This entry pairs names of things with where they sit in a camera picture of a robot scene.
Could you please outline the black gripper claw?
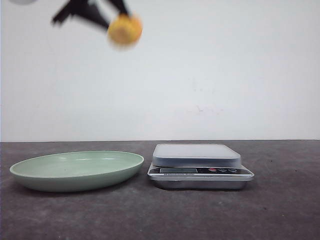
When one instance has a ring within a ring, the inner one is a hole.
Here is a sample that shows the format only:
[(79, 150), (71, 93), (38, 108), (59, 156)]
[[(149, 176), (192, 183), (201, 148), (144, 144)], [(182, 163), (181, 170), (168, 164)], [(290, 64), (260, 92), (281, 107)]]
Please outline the black gripper claw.
[(115, 7), (118, 10), (118, 13), (120, 15), (130, 14), (123, 0), (109, 0), (109, 2), (112, 4), (113, 7)]
[(108, 21), (101, 15), (98, 6), (95, 3), (89, 3), (88, 0), (69, 0), (52, 17), (53, 24), (63, 24), (69, 17), (77, 16), (91, 24), (108, 29)]

